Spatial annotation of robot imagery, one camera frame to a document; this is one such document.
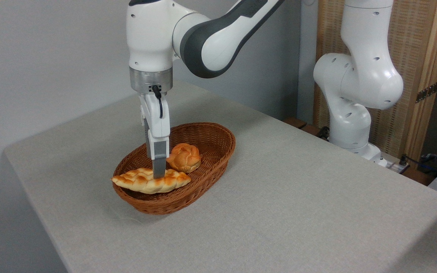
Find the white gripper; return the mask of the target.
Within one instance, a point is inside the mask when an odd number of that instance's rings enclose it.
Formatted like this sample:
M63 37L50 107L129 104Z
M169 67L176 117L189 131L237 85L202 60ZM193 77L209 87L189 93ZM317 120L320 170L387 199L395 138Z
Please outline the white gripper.
M165 176L169 157L170 115L167 99L154 94L139 95L141 122L145 129L147 157L152 160L153 178Z

